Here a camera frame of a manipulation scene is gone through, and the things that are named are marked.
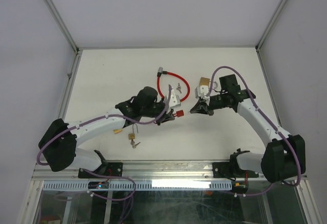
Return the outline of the small red padlock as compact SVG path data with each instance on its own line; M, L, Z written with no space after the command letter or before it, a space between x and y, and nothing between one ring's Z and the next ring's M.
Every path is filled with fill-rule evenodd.
M175 115L176 117L182 117L182 116L184 116L184 111L183 110L178 110L177 112L176 112L176 115Z

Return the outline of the large brass padlock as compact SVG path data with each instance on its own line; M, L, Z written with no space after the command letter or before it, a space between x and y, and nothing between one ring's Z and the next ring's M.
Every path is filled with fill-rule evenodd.
M212 81L209 78L201 77L199 81L200 86L208 86L210 87L211 84L213 85L213 89L216 89L218 87L218 83L216 81Z

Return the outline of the cable lock keys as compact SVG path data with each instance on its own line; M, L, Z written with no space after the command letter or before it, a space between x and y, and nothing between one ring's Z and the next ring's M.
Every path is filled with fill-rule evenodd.
M176 90L179 91L180 93L182 93L180 83L178 83Z

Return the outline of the small brass padlock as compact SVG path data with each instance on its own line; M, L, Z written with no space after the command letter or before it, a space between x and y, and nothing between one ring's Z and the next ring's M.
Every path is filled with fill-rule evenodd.
M134 141L135 140L135 134L138 133L138 125L137 124L133 124L132 125L132 132L128 134L128 139L130 141Z

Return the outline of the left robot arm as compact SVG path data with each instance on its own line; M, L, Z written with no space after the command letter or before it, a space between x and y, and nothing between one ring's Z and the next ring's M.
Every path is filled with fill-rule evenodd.
M95 118L74 123L56 119L38 144L37 164L49 166L53 172L75 167L90 171L96 177L104 176L107 163L103 155L97 150L82 149L80 145L109 131L143 125L142 118L150 118L146 124L173 121L174 108L180 105L174 89L169 87L168 94L161 100L157 96L154 88L146 86L136 96Z

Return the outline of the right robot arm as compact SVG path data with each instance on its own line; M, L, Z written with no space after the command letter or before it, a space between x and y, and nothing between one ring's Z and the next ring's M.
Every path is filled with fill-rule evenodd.
M256 103L254 93L241 89L234 74L221 77L219 81L220 91L210 96L209 88L214 83L208 78L200 79L195 89L198 101L190 112L212 116L215 110L231 108L248 122L265 146L262 154L237 149L228 163L214 167L219 175L235 180L249 172L257 172L270 183L301 177L306 171L304 139L272 122Z

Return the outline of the medium brass padlock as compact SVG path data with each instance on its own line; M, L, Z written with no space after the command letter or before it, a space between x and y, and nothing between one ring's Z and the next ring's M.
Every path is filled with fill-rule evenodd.
M114 134L117 134L117 133L122 132L122 131L123 131L122 129L115 129L113 132L114 132Z

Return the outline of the aluminium mounting rail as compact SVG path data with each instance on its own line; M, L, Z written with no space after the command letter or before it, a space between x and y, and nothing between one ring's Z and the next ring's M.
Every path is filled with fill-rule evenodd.
M151 180L159 178L191 178L211 180L222 178L220 170L227 161L110 161L104 175L130 177L134 180ZM75 180L86 177L83 169L68 167L53 172L49 166L35 166L33 180Z

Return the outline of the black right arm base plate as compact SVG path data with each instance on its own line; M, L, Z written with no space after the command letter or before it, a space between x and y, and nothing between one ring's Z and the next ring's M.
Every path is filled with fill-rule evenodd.
M213 162L212 163L214 178L227 178L235 181L237 178L258 178L259 174L251 170L242 170L238 165L231 162Z

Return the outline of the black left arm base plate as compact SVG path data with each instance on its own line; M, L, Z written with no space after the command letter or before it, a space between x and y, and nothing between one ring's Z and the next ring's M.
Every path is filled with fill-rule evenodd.
M123 163L105 162L91 173L85 169L79 169L78 178L108 178L109 176L122 176L122 173Z

